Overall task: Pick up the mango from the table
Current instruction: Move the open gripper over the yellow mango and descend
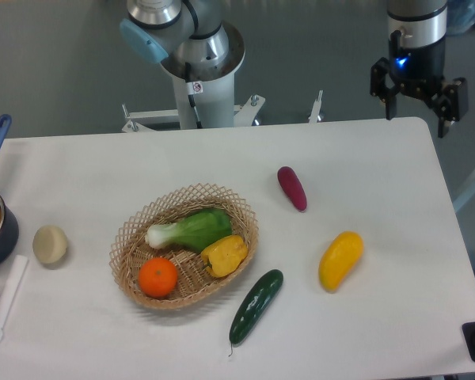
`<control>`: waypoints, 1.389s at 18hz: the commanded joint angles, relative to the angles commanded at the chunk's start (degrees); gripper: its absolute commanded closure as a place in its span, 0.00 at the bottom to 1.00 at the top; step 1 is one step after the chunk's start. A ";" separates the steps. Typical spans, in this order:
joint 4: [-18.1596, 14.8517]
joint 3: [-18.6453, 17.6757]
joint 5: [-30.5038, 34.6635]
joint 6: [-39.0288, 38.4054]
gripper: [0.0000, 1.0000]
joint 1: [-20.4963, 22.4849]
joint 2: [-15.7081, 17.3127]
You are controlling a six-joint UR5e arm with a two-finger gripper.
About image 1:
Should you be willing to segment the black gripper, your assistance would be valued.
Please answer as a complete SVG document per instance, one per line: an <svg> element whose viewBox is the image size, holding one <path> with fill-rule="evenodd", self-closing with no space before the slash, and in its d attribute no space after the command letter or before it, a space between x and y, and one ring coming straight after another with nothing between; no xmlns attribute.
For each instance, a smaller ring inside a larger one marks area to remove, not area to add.
<svg viewBox="0 0 475 380"><path fill-rule="evenodd" d="M423 47L402 47L400 30L389 36L389 60L380 58L370 69L370 95L385 106L386 119L397 114L398 91L427 103L438 117L437 136L443 138L450 126L469 110L468 82L465 78L444 81L446 38ZM390 76L394 85L389 87Z"/></svg>

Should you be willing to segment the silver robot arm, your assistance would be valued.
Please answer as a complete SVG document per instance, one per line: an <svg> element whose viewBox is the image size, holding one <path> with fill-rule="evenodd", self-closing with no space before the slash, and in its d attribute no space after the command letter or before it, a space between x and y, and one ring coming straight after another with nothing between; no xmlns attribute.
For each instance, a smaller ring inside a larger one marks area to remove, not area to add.
<svg viewBox="0 0 475 380"><path fill-rule="evenodd" d="M424 102L438 118L438 137L468 112L468 82L444 76L446 1L388 1L388 55L370 69L370 95L397 114L396 96Z"/></svg>

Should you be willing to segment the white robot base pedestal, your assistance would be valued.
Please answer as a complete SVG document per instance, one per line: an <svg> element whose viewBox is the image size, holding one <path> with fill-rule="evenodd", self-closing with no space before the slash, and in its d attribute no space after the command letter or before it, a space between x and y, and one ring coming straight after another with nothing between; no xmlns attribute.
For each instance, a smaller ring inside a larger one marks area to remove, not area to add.
<svg viewBox="0 0 475 380"><path fill-rule="evenodd" d="M241 33L222 19L218 1L129 1L120 33L172 80L180 128L257 124L265 99L234 103L234 76L245 59Z"/></svg>

